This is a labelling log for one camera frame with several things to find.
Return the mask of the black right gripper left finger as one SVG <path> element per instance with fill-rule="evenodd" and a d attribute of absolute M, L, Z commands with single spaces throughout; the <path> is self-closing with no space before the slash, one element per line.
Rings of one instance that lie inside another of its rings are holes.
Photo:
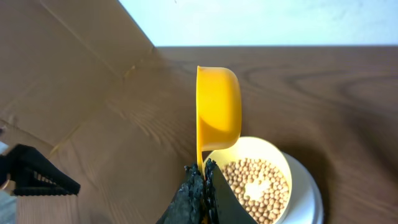
<path fill-rule="evenodd" d="M 201 224 L 204 183 L 197 164 L 185 166 L 185 178 L 156 224 Z"/>

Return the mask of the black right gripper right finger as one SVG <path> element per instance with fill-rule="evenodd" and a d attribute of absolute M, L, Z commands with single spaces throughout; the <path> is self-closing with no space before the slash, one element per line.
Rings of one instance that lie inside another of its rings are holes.
<path fill-rule="evenodd" d="M 211 224 L 256 224 L 239 203 L 216 161 L 205 163 L 205 212 Z"/>

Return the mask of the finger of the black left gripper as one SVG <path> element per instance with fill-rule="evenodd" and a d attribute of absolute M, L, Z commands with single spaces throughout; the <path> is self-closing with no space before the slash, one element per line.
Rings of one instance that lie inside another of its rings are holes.
<path fill-rule="evenodd" d="M 1 190 L 12 196 L 78 195 L 80 187 L 32 146 L 1 154 Z"/>

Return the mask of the yellow measuring scoop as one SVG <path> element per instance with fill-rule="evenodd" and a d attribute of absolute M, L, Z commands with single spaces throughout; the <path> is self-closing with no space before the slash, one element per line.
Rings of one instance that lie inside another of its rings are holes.
<path fill-rule="evenodd" d="M 239 81 L 224 67 L 197 67 L 197 165 L 203 172 L 202 153 L 227 149 L 241 135 L 242 100 Z"/>

